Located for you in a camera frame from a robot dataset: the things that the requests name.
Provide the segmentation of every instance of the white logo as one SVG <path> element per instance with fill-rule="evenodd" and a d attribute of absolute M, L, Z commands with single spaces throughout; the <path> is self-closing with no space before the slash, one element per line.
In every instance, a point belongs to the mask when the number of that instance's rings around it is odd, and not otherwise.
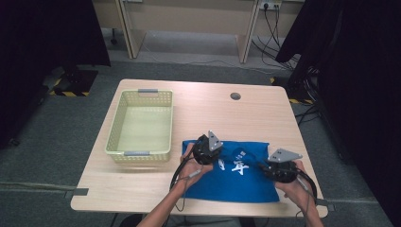
<path fill-rule="evenodd" d="M 218 166 L 221 168 L 221 170 L 225 170 L 224 161 L 222 159 L 218 159 Z"/>
<path fill-rule="evenodd" d="M 235 158 L 237 160 L 241 160 L 246 154 L 247 153 L 244 150 L 242 150 Z"/>
<path fill-rule="evenodd" d="M 245 166 L 242 161 L 234 161 L 234 164 L 236 165 L 235 168 L 231 169 L 231 171 L 237 171 L 239 170 L 239 174 L 244 175 L 244 168 L 250 168 L 249 166 Z"/>

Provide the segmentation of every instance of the yellow black tape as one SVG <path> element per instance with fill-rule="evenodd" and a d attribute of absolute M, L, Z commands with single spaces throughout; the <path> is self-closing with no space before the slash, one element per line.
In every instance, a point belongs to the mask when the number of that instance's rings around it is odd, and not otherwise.
<path fill-rule="evenodd" d="M 50 95 L 52 96 L 88 96 L 89 92 L 56 92 L 51 91 Z"/>
<path fill-rule="evenodd" d="M 290 103 L 294 103 L 294 104 L 313 104 L 312 100 L 309 99 L 295 99 L 295 98 L 289 98 L 288 99 Z"/>

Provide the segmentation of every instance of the gray carpet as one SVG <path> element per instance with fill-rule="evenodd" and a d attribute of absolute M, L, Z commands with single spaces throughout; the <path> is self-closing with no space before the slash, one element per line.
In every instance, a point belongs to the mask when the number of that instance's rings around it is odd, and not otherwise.
<path fill-rule="evenodd" d="M 78 184 L 97 133 L 121 79 L 162 79 L 270 85 L 272 75 L 231 67 L 129 63 L 97 66 L 87 97 L 47 96 L 25 124 L 18 147 L 0 150 L 0 226 L 110 226 L 113 214 L 73 211 L 69 193 Z M 53 84 L 57 70 L 46 82 Z M 291 104 L 294 114 L 307 106 Z M 331 210 L 326 226 L 392 226 L 355 166 L 339 158 L 320 118 L 300 126 L 306 148 Z M 117 226 L 125 215 L 120 215 Z M 257 222 L 266 223 L 263 218 Z M 271 218 L 267 226 L 304 226 L 295 218 Z"/>

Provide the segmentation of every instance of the metal bracket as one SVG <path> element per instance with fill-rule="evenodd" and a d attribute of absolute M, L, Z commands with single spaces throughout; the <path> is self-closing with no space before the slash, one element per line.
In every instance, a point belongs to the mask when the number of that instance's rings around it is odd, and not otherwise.
<path fill-rule="evenodd" d="M 268 158 L 268 161 L 272 163 L 284 163 L 300 158 L 302 158 L 301 154 L 279 148 Z"/>
<path fill-rule="evenodd" d="M 214 151 L 215 149 L 223 146 L 223 142 L 219 141 L 218 138 L 212 131 L 209 131 L 209 149 L 210 151 Z"/>

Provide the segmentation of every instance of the wooden table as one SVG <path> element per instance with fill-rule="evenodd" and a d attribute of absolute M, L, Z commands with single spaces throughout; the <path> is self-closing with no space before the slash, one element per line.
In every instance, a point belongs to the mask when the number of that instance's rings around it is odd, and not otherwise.
<path fill-rule="evenodd" d="M 124 89 L 156 88 L 173 91 L 174 115 L 170 160 L 162 164 L 121 165 L 105 153 L 116 104 Z M 241 95 L 231 99 L 231 93 Z M 124 79 L 115 92 L 71 207 L 78 211 L 148 213 L 167 194 L 179 165 L 182 141 L 212 130 L 220 140 L 269 142 L 304 156 L 306 172 L 319 183 L 307 155 L 286 92 L 281 87 Z M 172 214 L 242 217 L 295 217 L 298 207 L 278 190 L 280 202 L 235 203 L 186 199 L 182 212 Z M 326 207 L 318 206 L 321 217 Z"/>

